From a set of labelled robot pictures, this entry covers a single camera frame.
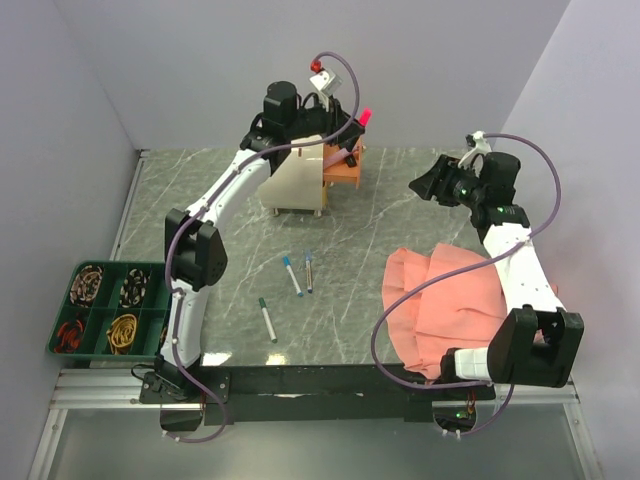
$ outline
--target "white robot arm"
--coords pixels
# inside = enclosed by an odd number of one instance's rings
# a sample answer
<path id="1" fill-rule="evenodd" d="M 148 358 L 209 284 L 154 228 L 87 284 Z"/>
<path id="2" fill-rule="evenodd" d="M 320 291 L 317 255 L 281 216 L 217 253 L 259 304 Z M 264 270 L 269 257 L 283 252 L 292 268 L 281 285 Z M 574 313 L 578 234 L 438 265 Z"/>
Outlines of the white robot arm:
<path id="1" fill-rule="evenodd" d="M 225 179 L 232 177 L 232 174 L 237 171 L 239 165 L 255 153 L 253 150 L 248 149 L 238 150 L 231 165 L 229 165 L 218 181 L 207 193 L 191 204 L 187 208 L 187 211 L 197 212 L 202 207 L 205 207 L 207 199 L 223 184 Z M 207 211 L 201 217 L 200 221 L 214 225 L 221 237 L 224 238 L 228 222 L 238 211 L 240 205 L 255 193 L 258 187 L 265 182 L 270 175 L 271 167 L 269 161 L 258 158 L 231 180 L 231 183 L 229 183 L 221 195 L 218 196 L 216 202 L 212 204 L 211 207 L 206 208 Z M 185 297 L 182 301 L 181 321 L 178 325 L 178 338 L 180 341 L 177 347 L 182 363 L 188 367 L 200 358 L 200 332 L 202 330 L 202 321 L 204 320 L 204 310 L 207 305 L 207 299 L 213 286 L 204 285 L 200 289 L 194 290 L 193 285 L 185 280 L 174 279 L 174 283 L 176 287 L 180 287 L 180 289 L 185 292 Z M 171 302 L 169 332 L 173 331 L 173 323 L 175 322 L 177 314 L 176 309 L 180 305 L 180 302 L 177 301 L 178 295 L 179 293 L 174 293 L 174 298 Z M 166 362 L 176 365 L 176 359 L 173 356 L 172 350 L 170 338 L 167 338 L 160 350 L 160 354 Z"/>
<path id="2" fill-rule="evenodd" d="M 495 268 L 508 316 L 488 347 L 449 350 L 441 361 L 443 381 L 563 386 L 584 325 L 579 314 L 565 311 L 551 289 L 531 241 L 529 220 L 512 203 L 520 161 L 492 152 L 484 132 L 469 135 L 467 143 L 470 151 L 460 160 L 440 156 L 409 187 L 424 200 L 471 210 L 471 224 L 485 249 L 491 258 L 501 258 Z"/>
<path id="3" fill-rule="evenodd" d="M 172 290 L 175 291 L 172 294 L 169 333 L 157 362 L 161 363 L 164 372 L 169 371 L 164 377 L 178 378 L 173 367 L 188 368 L 200 358 L 200 332 L 207 299 L 227 264 L 222 243 L 225 229 L 240 205 L 287 158 L 291 142 L 320 135 L 325 141 L 351 152 L 365 133 L 365 126 L 345 113 L 340 102 L 333 97 L 341 84 L 340 78 L 315 61 L 312 70 L 315 75 L 311 77 L 311 83 L 316 93 L 309 98 L 315 97 L 313 105 L 307 108 L 296 87 L 289 82 L 269 85 L 263 112 L 252 122 L 225 173 L 186 211 L 174 209 L 167 215 L 165 252 L 167 257 L 171 255 L 167 264 L 171 268 Z M 185 223 L 188 223 L 188 228 L 179 235 L 180 229 L 186 227 Z M 170 253 L 172 244 L 175 250 Z M 165 380 L 176 383 L 171 378 Z"/>

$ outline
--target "marker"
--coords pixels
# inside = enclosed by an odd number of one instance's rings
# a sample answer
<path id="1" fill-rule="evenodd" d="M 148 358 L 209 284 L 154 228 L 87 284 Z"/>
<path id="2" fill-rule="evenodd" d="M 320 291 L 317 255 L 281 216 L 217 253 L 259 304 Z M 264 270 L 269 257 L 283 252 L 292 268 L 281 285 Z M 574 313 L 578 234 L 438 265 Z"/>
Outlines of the marker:
<path id="1" fill-rule="evenodd" d="M 313 293 L 313 278 L 311 275 L 311 250 L 305 252 L 305 262 L 307 264 L 307 292 Z"/>
<path id="2" fill-rule="evenodd" d="M 267 302 L 265 302 L 264 298 L 262 297 L 258 299 L 258 302 L 260 302 L 260 309 L 262 310 L 264 323 L 267 324 L 267 330 L 269 330 L 269 337 L 271 337 L 271 342 L 278 343 L 278 339 L 276 338 L 276 331 L 273 329 L 273 325 L 271 324 L 271 317 L 269 317 L 269 311 L 267 310 Z"/>
<path id="3" fill-rule="evenodd" d="M 291 268 L 291 262 L 289 261 L 289 257 L 283 257 L 282 260 L 284 261 L 284 266 L 287 269 L 287 271 L 289 272 L 289 275 L 291 276 L 291 280 L 293 280 L 293 286 L 296 287 L 296 293 L 298 294 L 299 297 L 301 297 L 302 294 L 302 290 L 300 289 L 300 284 L 298 283 L 298 280 L 296 279 L 295 274 L 293 273 L 293 268 Z"/>

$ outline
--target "green tray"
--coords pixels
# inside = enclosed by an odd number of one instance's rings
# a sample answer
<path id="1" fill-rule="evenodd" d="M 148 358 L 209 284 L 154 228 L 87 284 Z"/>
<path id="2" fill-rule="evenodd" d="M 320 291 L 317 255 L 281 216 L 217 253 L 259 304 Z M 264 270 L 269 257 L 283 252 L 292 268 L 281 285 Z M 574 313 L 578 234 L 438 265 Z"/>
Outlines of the green tray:
<path id="1" fill-rule="evenodd" d="M 90 307 L 73 305 L 69 299 L 73 279 L 87 265 L 98 265 L 104 269 L 102 282 Z M 141 308 L 122 308 L 119 306 L 120 287 L 127 273 L 134 268 L 150 274 L 145 296 Z M 47 351 L 52 355 L 75 360 L 153 361 L 161 346 L 162 329 L 169 322 L 170 301 L 171 296 L 164 283 L 164 263 L 83 262 L 71 276 L 47 343 Z M 53 349 L 58 344 L 58 330 L 64 322 L 74 320 L 78 313 L 86 320 L 82 343 L 73 353 L 54 352 Z M 107 330 L 115 318 L 125 313 L 132 313 L 138 318 L 136 336 L 128 354 L 113 355 L 107 341 Z"/>

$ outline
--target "gray marble table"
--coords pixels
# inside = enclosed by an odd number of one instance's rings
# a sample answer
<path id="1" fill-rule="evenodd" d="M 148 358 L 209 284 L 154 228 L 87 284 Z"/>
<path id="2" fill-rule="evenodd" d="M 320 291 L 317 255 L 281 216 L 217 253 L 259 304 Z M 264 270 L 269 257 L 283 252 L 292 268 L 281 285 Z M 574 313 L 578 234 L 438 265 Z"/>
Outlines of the gray marble table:
<path id="1" fill-rule="evenodd" d="M 202 329 L 203 363 L 232 365 L 371 363 L 371 329 L 382 313 L 387 257 L 399 247 L 425 255 L 452 243 L 482 252 L 462 207 L 424 202 L 407 184 L 431 167 L 439 149 L 369 148 L 361 185 L 335 185 L 321 218 L 272 217 L 256 196 L 223 238 L 229 265 L 214 287 Z M 151 151 L 120 251 L 121 260 L 163 260 L 164 217 L 185 208 L 226 169 L 230 149 Z M 314 292 L 297 297 L 284 268 L 288 255 L 301 285 L 304 250 L 313 253 Z M 258 305 L 266 299 L 278 343 Z M 384 361 L 397 361 L 386 332 Z"/>

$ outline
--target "orange box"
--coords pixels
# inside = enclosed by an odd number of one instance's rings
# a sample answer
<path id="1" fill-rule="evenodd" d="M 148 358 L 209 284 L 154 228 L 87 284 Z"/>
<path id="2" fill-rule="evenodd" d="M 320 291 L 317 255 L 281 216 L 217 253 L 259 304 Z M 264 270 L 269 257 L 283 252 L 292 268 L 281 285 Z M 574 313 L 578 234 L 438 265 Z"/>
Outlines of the orange box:
<path id="1" fill-rule="evenodd" d="M 356 166 L 350 168 L 347 162 L 341 160 L 340 162 L 331 165 L 323 172 L 323 180 L 325 183 L 355 183 L 356 188 L 360 186 L 360 173 L 362 172 L 362 138 L 356 143 L 358 151 L 353 154 L 356 159 Z M 323 158 L 327 158 L 333 153 L 340 150 L 337 145 L 330 147 L 325 144 L 322 152 Z"/>

